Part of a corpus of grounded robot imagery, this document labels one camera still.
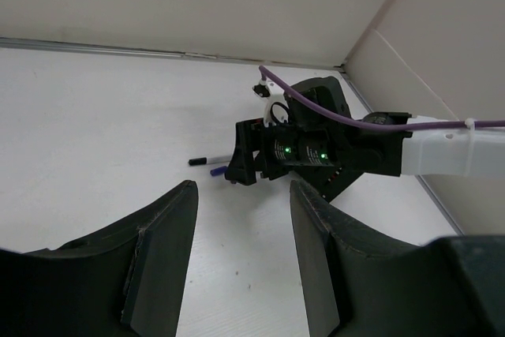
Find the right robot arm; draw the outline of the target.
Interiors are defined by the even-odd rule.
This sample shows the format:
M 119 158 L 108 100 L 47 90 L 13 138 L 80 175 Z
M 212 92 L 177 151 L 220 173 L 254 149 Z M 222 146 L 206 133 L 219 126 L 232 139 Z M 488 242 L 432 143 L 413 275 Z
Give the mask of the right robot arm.
M 440 121 L 399 112 L 374 112 L 354 120 L 339 81 L 315 77 L 275 94 L 261 81 L 267 100 L 261 119 L 236 125 L 229 182 L 252 185 L 294 172 L 330 198 L 363 174 L 504 174 L 501 122 Z

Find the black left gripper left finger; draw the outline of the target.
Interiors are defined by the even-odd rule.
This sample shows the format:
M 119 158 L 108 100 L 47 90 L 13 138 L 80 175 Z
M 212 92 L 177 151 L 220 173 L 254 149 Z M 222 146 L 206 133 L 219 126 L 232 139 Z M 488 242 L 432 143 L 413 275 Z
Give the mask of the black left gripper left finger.
M 187 180 L 58 249 L 2 251 L 2 335 L 176 335 L 196 216 Z

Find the black-capped white marker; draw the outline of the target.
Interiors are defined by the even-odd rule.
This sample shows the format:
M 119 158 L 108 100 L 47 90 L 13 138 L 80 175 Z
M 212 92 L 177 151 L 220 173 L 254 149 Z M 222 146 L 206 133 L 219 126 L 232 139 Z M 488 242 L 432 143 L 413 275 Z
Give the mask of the black-capped white marker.
M 188 164 L 191 167 L 196 166 L 204 166 L 204 165 L 214 165 L 214 164 L 225 164 L 231 161 L 230 155 L 220 155 L 220 156 L 212 156 L 212 157 L 198 157 L 191 158 L 188 161 Z

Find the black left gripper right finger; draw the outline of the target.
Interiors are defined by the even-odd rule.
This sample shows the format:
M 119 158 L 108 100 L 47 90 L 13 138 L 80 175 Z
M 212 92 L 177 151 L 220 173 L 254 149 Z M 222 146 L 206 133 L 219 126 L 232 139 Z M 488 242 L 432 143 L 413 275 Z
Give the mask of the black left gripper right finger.
M 503 236 L 411 245 L 298 181 L 290 213 L 310 335 L 503 335 Z

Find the purple-capped white marker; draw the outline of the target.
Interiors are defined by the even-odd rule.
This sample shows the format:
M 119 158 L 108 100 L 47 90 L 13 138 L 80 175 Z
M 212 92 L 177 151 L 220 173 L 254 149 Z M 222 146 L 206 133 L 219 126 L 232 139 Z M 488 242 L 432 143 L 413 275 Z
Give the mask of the purple-capped white marker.
M 226 173 L 227 166 L 216 167 L 210 170 L 210 175 L 212 177 L 220 176 Z

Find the black two-compartment organizer box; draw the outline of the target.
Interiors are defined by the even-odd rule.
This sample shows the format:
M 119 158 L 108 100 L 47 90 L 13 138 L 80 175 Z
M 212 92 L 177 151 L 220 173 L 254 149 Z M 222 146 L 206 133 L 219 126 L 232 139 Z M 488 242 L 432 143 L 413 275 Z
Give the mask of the black two-compartment organizer box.
M 328 203 L 363 175 L 361 171 L 353 171 L 345 167 L 297 167 L 294 172 Z

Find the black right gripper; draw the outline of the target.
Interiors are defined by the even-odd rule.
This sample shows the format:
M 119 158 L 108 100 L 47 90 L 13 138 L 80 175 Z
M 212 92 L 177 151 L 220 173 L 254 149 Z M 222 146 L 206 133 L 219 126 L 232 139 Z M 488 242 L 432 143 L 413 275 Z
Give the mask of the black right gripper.
M 297 167 L 343 167 L 337 151 L 350 149 L 352 127 L 311 110 L 284 92 L 287 124 L 264 127 L 262 118 L 238 122 L 234 152 L 225 179 L 252 185 L 258 177 L 275 180 Z

